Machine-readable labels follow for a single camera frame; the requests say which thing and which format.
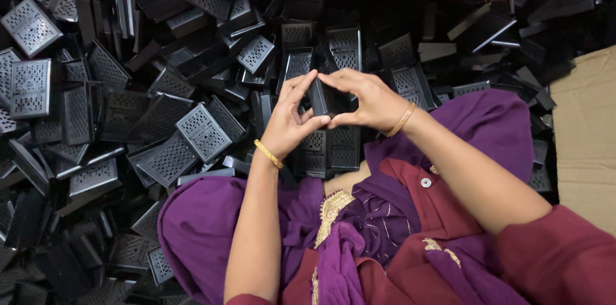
white button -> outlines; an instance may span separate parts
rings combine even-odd
[[[421,185],[423,187],[430,187],[430,185],[432,185],[432,181],[430,179],[428,179],[427,177],[424,177],[423,179],[421,179]]]

hand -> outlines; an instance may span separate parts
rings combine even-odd
[[[391,131],[408,109],[409,103],[376,75],[344,68],[330,75],[319,74],[319,79],[340,91],[350,92],[359,99],[354,113],[339,114],[329,122],[328,128],[342,124],[361,124],[380,131]]]
[[[312,109],[302,116],[297,113],[299,101],[317,77],[317,71],[285,81],[280,90],[278,103],[273,109],[261,144],[277,159],[282,160],[310,133],[327,125],[328,116],[313,117]]]

woman's left hand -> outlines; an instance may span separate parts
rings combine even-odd
[[[278,103],[273,109],[261,144],[277,159],[282,160],[310,133],[327,125],[328,116],[313,117],[312,109],[301,116],[297,113],[299,101],[317,77],[317,70],[285,81],[280,90]]]

forearm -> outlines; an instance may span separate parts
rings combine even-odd
[[[490,233],[547,215],[550,204],[505,168],[417,108],[402,132],[429,158],[462,205]]]
[[[276,303],[280,249],[278,168],[257,150],[231,244],[224,301],[253,294]]]

pile of black boxes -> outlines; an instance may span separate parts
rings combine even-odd
[[[531,111],[558,202],[549,83],[616,42],[613,0],[0,0],[0,304],[194,304],[157,234],[199,176],[246,177],[284,80],[374,73],[425,110],[488,88]],[[319,114],[357,99],[316,82]],[[357,170],[378,131],[307,137],[280,172]]]

